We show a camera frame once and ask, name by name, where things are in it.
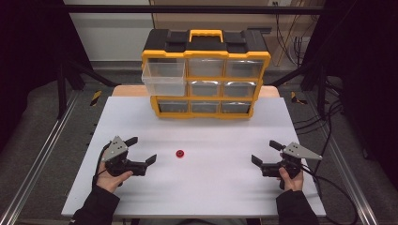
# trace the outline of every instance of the white wall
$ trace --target white wall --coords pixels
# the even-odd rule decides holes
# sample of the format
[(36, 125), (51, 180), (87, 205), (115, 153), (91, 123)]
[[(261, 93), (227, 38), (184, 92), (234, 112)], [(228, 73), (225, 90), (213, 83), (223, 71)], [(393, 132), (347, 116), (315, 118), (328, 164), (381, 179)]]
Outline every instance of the white wall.
[[(64, 0), (66, 5), (149, 5), (148, 0)], [(141, 61), (151, 14), (70, 13), (90, 61)]]

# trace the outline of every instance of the gray floor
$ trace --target gray floor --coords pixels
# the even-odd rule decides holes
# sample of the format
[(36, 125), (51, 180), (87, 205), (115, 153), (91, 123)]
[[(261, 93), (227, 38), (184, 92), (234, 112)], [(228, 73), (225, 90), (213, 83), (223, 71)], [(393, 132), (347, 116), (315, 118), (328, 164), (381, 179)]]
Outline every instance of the gray floor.
[[(284, 75), (285, 71), (270, 71), (266, 74), (267, 83)], [(126, 71), (115, 71), (106, 75), (114, 82), (137, 83), (138, 75), (131, 75)], [(70, 115), (54, 150), (36, 182), (32, 192), (27, 198), (24, 207), (19, 214), (17, 224), (55, 224), (57, 221), (68, 221), (60, 215), (67, 198), (67, 193), (73, 184), (84, 158), (85, 151), (90, 143), (92, 132), (100, 119), (100, 114), (106, 102), (106, 98), (112, 94), (113, 89), (101, 83), (84, 77), (86, 87), (79, 92), (76, 106)], [(302, 92), (299, 88), (300, 77), (280, 86), (278, 89), (285, 99), (287, 108), (293, 122), (309, 119), (315, 115), (311, 104), (300, 104), (291, 101), (291, 92), (295, 92), (300, 100), (314, 97), (314, 92)], [(341, 85), (338, 79), (331, 78), (336, 85)], [(90, 106), (94, 93), (102, 91), (96, 106)], [(328, 92), (328, 102), (333, 102), (335, 97)], [(0, 212), (5, 212), (11, 203), (18, 188), (23, 183), (31, 165), (51, 132), (57, 116), (56, 83), (51, 82), (42, 86), (29, 95), (28, 108), (23, 114), (21, 123), (13, 132), (5, 150), (0, 155)], [(370, 204), (379, 224), (398, 224), (398, 192), (392, 186), (388, 178), (376, 161), (364, 159), (361, 146), (355, 132), (341, 113), (335, 114), (332, 119), (332, 135), (338, 143), (344, 158), (348, 162), (353, 174), (355, 174), (360, 188), (367, 202)], [(307, 148), (320, 153), (325, 142), (322, 129), (319, 128), (307, 134), (298, 135), (299, 141)], [(330, 156), (329, 149), (320, 166), (319, 175), (327, 177), (344, 188), (344, 183), (336, 169), (336, 164)], [(347, 224), (353, 218), (353, 210), (349, 201), (335, 188), (321, 183), (323, 204), (330, 218)], [(330, 224), (324, 218), (320, 218), (323, 224)], [(264, 224), (276, 224), (277, 218), (264, 218)]]

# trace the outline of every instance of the black sleeve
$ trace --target black sleeve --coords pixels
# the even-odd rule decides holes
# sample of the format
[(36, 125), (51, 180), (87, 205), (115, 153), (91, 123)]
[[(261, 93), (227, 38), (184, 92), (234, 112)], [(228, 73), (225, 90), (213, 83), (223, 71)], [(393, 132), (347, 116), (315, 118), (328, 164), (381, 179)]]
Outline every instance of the black sleeve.
[(81, 209), (77, 210), (69, 225), (111, 225), (120, 199), (109, 191), (93, 186)]
[(288, 190), (276, 198), (280, 225), (318, 225), (318, 218), (302, 191)]

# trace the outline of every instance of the person's arm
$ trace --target person's arm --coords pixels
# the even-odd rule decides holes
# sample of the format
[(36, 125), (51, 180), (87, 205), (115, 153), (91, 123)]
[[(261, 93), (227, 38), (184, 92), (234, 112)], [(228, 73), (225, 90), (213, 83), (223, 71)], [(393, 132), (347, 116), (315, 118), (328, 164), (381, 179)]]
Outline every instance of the person's arm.
[(132, 172), (113, 177), (105, 170), (105, 163), (101, 162), (97, 170), (97, 183), (81, 209), (77, 210), (69, 225), (110, 225), (120, 199), (113, 193), (120, 183), (129, 179)]
[(280, 168), (279, 173), (284, 180), (284, 193), (276, 199), (280, 225), (318, 225), (318, 218), (302, 192), (303, 171), (293, 179), (285, 168)]

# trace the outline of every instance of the wall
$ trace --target wall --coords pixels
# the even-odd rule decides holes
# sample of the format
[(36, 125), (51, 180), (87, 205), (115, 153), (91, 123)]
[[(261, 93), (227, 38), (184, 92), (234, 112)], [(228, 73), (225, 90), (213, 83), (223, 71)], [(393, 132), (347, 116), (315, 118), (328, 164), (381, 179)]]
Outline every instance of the wall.
[[(268, 6), (268, 0), (64, 0), (66, 4), (95, 5), (214, 5)], [(291, 7), (323, 6), (323, 0), (292, 0)], [(272, 55), (272, 66), (295, 68), (293, 38), (304, 37), (303, 52), (316, 26), (314, 17), (281, 15), (279, 27), (285, 41), (284, 51), (277, 40), (275, 15), (217, 15), (217, 14), (88, 14), (71, 13), (90, 61), (141, 61), (147, 35), (153, 27), (165, 29), (242, 30), (253, 26), (271, 27), (265, 35)]]
[[(64, 0), (66, 5), (149, 5), (147, 0)], [(151, 14), (70, 13), (90, 61), (141, 61)]]

